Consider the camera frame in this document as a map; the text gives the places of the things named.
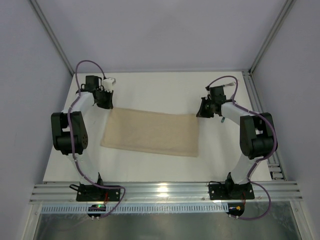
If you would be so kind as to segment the beige cloth napkin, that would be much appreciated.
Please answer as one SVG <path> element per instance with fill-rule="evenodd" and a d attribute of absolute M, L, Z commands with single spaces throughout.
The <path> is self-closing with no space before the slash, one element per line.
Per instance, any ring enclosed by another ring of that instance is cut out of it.
<path fill-rule="evenodd" d="M 194 114 L 114 108 L 107 118 L 100 145 L 134 152 L 197 157 L 199 122 Z"/>

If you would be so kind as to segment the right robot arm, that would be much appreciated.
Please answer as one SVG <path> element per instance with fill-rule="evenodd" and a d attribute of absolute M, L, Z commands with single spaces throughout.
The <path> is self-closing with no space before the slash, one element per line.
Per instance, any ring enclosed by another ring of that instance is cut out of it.
<path fill-rule="evenodd" d="M 246 110 L 227 99 L 224 87 L 206 87 L 196 117 L 212 118 L 216 115 L 231 120 L 239 126 L 241 156 L 224 182 L 210 181 L 208 193 L 211 200 L 253 200 L 255 195 L 251 176 L 259 163 L 272 155 L 278 147 L 272 115 Z"/>

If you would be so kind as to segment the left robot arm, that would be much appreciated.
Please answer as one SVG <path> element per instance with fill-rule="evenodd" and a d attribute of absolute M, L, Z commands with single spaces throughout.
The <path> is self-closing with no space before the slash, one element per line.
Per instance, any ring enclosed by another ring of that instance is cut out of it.
<path fill-rule="evenodd" d="M 79 182 L 105 189 L 103 180 L 87 152 L 89 136 L 84 116 L 91 107 L 111 110 L 116 79 L 87 75 L 85 83 L 76 81 L 77 90 L 70 107 L 51 115 L 53 147 L 65 155 L 76 169 Z"/>

